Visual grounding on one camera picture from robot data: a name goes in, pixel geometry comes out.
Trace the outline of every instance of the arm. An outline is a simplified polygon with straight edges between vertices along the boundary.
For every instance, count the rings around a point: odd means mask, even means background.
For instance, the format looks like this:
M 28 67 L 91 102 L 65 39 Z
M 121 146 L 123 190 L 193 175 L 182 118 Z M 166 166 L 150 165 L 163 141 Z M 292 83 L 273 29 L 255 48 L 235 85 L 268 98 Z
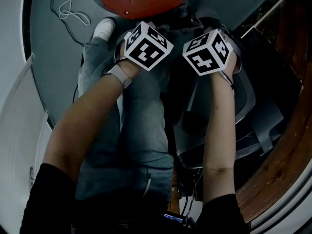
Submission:
M 225 73 L 233 80 L 236 54 L 231 53 Z M 236 151 L 233 91 L 219 74 L 211 74 L 213 104 L 205 140 L 203 159 L 203 203 L 234 194 Z
M 130 61 L 119 65 L 131 79 L 140 72 Z M 109 75 L 77 99 L 56 124 L 43 163 L 61 169 L 76 183 L 81 163 L 122 90 L 119 80 Z

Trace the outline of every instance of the watch strap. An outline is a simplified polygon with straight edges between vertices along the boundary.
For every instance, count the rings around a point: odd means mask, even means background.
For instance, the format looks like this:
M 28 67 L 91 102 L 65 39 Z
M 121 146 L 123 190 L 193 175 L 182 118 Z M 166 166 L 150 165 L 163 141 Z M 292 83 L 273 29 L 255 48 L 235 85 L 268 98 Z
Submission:
M 106 75 L 114 75 L 122 84 L 123 88 L 129 87 L 132 80 L 128 77 L 128 75 L 122 70 L 122 68 L 116 64 L 110 71 L 106 73 Z

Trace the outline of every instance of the black cable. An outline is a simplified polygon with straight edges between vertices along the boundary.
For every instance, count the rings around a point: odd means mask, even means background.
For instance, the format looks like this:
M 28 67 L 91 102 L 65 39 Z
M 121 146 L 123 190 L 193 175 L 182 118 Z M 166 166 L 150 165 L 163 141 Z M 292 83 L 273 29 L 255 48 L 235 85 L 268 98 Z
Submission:
M 192 204 L 193 204 L 193 201 L 194 201 L 194 193 L 195 193 L 195 190 L 196 190 L 196 186 L 199 183 L 199 181 L 200 181 L 202 176 L 203 176 L 203 172 L 201 172 L 201 175 L 199 176 L 199 179 L 198 179 L 198 181 L 196 183 L 195 183 L 195 179 L 194 179 L 195 186 L 194 186 L 194 189 L 193 189 L 192 200 L 191 200 L 191 203 L 190 203 L 189 212 L 186 214 L 186 218 L 189 216 L 189 214 L 191 212 Z
M 183 211 L 182 211 L 182 216 L 183 216 L 183 214 L 184 214 L 184 212 L 185 212 L 185 209 L 186 209 L 186 206 L 187 206 L 187 203 L 189 202 L 189 197 L 187 197 L 186 196 L 186 199 L 185 199 L 185 205 L 184 205 L 184 208 L 183 208 Z
M 53 8 L 53 4 L 54 4 L 54 0 L 51 0 L 50 2 L 50 10 L 59 18 L 59 15 L 56 13 L 56 11 Z M 78 43 L 79 45 L 81 45 L 82 47 L 84 47 L 84 44 L 78 40 L 76 40 L 76 38 L 74 37 L 73 33 L 71 32 L 71 30 L 69 29 L 67 23 L 64 20 L 60 21 L 65 25 L 67 32 L 70 34 L 70 36 L 72 37 L 73 41 Z
M 226 77 L 226 79 L 228 80 L 228 83 L 230 84 L 231 88 L 234 90 L 233 82 L 230 80 L 230 78 L 223 71 L 221 71 L 221 72 Z
M 74 92 L 74 96 L 73 96 L 73 104 L 74 104 L 74 102 L 75 102 L 75 95 L 76 95 L 77 89 L 78 89 L 78 84 L 77 84 L 77 87 L 76 87 L 75 92 Z

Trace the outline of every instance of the gray floor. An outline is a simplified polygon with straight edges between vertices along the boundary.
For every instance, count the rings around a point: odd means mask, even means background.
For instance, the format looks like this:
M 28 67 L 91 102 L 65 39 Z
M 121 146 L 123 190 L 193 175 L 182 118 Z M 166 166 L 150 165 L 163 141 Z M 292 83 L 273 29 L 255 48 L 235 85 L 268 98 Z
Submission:
M 66 0 L 55 0 L 54 8 Z M 208 6 L 213 6 L 221 21 L 230 29 L 235 29 L 264 0 L 189 0 L 191 8 L 204 16 Z M 66 22 L 76 38 L 86 43 L 98 22 L 111 16 L 117 20 L 117 30 L 112 36 L 112 43 L 124 31 L 134 27 L 135 22 L 113 15 L 92 0 L 74 0 L 74 11 L 89 15 L 90 26 L 83 25 L 76 18 L 69 17 Z M 50 11 L 50 0 L 33 0 L 31 12 L 31 47 L 34 54 L 33 72 L 41 100 L 55 124 L 64 111 L 71 105 L 77 85 L 82 47 L 71 39 L 61 21 Z M 191 36 L 175 39 L 176 51 Z M 166 73 L 154 70 L 160 83 L 165 86 Z

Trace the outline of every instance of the white sneaker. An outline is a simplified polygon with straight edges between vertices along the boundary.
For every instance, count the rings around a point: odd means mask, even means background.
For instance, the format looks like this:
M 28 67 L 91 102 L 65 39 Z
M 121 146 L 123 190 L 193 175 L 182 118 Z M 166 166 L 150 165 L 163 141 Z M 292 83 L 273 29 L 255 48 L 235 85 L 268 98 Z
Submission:
M 104 18 L 94 30 L 93 37 L 101 37 L 104 41 L 108 41 L 115 30 L 115 26 L 116 23 L 113 18 Z

